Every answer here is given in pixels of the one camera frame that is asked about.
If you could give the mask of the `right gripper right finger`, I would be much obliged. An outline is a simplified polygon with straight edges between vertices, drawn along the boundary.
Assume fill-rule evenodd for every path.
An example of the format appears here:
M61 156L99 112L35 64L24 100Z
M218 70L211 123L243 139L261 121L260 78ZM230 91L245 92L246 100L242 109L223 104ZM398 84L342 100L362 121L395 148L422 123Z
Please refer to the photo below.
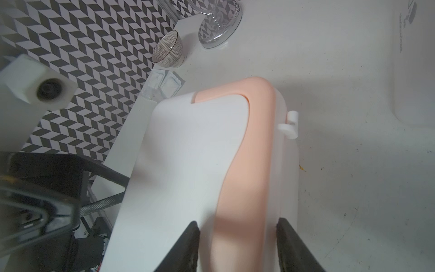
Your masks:
M276 243L281 272L326 271L285 218L276 225Z

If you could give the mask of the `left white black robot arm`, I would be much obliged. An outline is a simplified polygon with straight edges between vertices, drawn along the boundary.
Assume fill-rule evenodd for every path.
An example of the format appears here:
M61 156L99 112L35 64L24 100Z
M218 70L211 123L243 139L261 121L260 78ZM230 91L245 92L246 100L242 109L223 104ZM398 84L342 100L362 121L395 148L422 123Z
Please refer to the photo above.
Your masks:
M1 256L8 272L80 272L102 261L104 239L76 238L84 216L122 202L90 202L90 175L123 188L129 178L73 154L1 153Z

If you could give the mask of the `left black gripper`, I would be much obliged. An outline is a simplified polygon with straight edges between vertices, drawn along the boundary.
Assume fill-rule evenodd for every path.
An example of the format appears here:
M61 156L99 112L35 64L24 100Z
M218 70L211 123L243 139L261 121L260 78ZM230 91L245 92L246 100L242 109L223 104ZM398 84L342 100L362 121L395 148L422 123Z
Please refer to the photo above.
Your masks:
M1 152L1 256L68 233L79 217L123 201L125 192L81 207L82 169L124 188L130 180L84 156Z

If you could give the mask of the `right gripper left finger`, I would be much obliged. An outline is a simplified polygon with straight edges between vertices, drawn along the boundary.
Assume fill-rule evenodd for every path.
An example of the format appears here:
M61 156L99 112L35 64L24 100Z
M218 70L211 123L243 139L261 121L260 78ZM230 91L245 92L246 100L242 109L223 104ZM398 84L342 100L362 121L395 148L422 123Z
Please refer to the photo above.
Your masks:
M196 272L200 230L196 221L188 224L155 272Z

